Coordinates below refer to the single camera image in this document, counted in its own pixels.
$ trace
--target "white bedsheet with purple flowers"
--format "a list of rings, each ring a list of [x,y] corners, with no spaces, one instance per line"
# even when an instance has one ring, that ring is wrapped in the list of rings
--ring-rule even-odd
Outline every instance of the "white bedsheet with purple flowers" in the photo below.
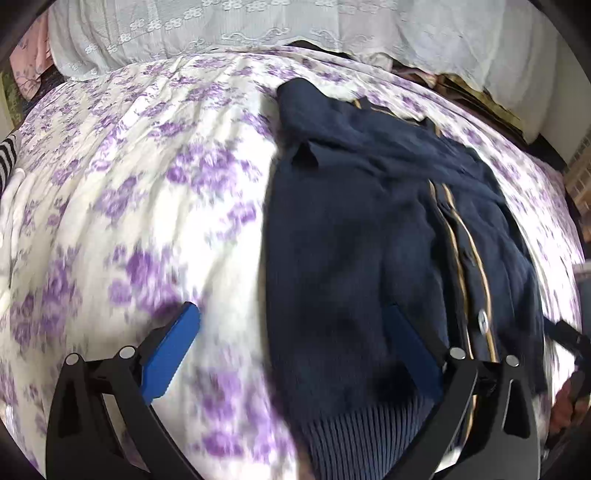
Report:
[[[427,115],[473,146],[530,246],[544,312],[579,321],[571,265],[582,254],[560,185],[432,92],[295,48],[180,57],[65,83],[21,128],[19,164],[36,178],[11,307],[0,318],[2,414],[41,472],[64,357],[114,355],[139,343],[170,306],[190,300],[202,310],[202,331],[154,402],[173,439],[206,479],[309,475],[269,381],[260,253],[280,138],[274,92],[294,77],[335,98],[368,96],[400,116]],[[573,362],[552,352],[555,392]]]

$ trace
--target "striped fabric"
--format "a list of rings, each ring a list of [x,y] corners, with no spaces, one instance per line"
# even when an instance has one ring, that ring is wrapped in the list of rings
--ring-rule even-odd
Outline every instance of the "striped fabric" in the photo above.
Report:
[[[21,149],[21,134],[16,131],[0,143],[0,195],[4,192]]]

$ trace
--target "ribbed hem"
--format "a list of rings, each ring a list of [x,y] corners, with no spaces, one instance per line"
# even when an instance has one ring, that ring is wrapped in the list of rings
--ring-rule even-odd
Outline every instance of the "ribbed hem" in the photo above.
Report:
[[[415,395],[400,406],[381,404],[304,425],[316,480],[382,480],[432,406]]]

